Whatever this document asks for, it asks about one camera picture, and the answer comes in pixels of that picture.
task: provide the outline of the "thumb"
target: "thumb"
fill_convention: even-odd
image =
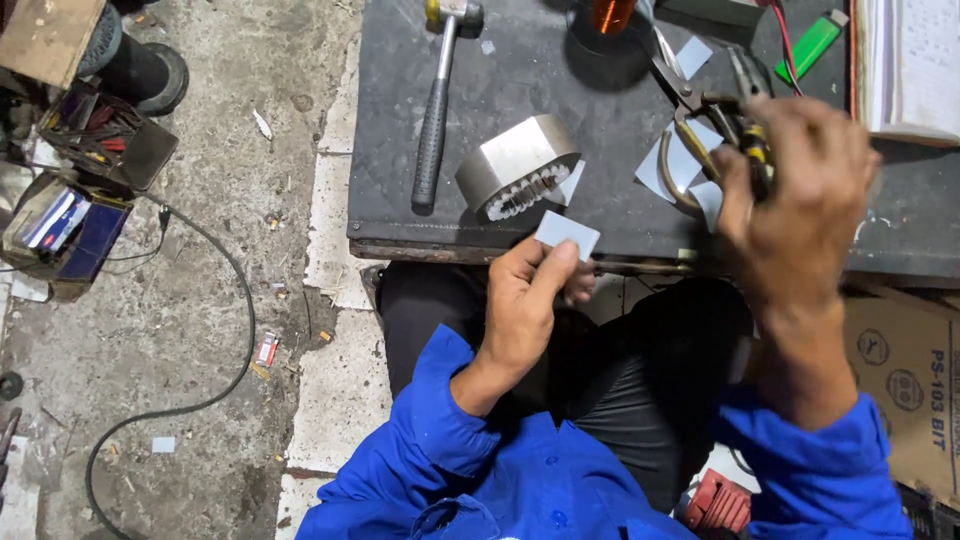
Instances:
[[[754,209],[754,192],[750,186],[750,162],[747,157],[723,145],[712,152],[720,172],[723,206],[717,219],[717,230],[737,243],[747,231],[747,223]]]
[[[536,303],[551,305],[560,289],[564,288],[564,284],[576,272],[578,262],[580,248],[573,241],[564,240],[537,268],[527,295],[532,296]]]

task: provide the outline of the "workbench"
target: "workbench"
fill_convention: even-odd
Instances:
[[[553,209],[601,233],[601,268],[630,272],[718,270],[718,246],[702,220],[687,216],[634,176],[674,107],[645,54],[598,57],[567,30],[569,0],[484,0],[478,38],[459,38],[450,80],[446,145],[431,215],[411,210],[420,125],[436,75],[440,38],[425,28],[422,0],[368,0],[349,182],[348,237],[361,258],[487,262],[531,233]],[[843,0],[785,0],[794,40]],[[719,25],[664,10],[658,26],[675,51],[698,36],[716,51],[748,46],[773,67],[782,58],[771,12],[755,29]],[[801,80],[804,91],[844,108],[848,33]],[[733,92],[730,62],[715,54],[691,78],[696,89]],[[789,95],[774,81],[774,91]],[[536,114],[560,116],[587,163],[566,209],[541,201],[513,218],[481,223],[454,180],[464,157]],[[960,152],[877,140],[882,189],[863,216],[849,269],[939,285],[960,278]]]

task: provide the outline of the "copper wire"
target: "copper wire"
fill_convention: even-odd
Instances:
[[[636,0],[593,0],[593,28],[600,34],[619,34],[634,14]]]

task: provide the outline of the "blue jacket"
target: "blue jacket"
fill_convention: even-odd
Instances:
[[[317,493],[297,540],[692,539],[650,507],[603,444],[548,413],[500,433],[465,414],[450,378],[473,359],[440,326],[390,420]],[[890,480],[890,448],[874,402],[861,395],[834,425],[802,431],[735,389],[716,435],[740,449],[762,494],[753,498],[758,538],[910,538]]]

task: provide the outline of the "thigh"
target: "thigh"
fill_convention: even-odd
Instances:
[[[460,264],[392,262],[376,288],[383,321],[390,391],[394,398],[413,379],[420,351],[441,324],[474,349],[483,338],[483,269]]]
[[[578,375],[588,383],[573,392],[569,417],[616,454],[651,506],[669,512],[707,461],[719,392],[752,333],[727,282],[694,278],[648,296],[588,337],[581,363],[593,367]]]

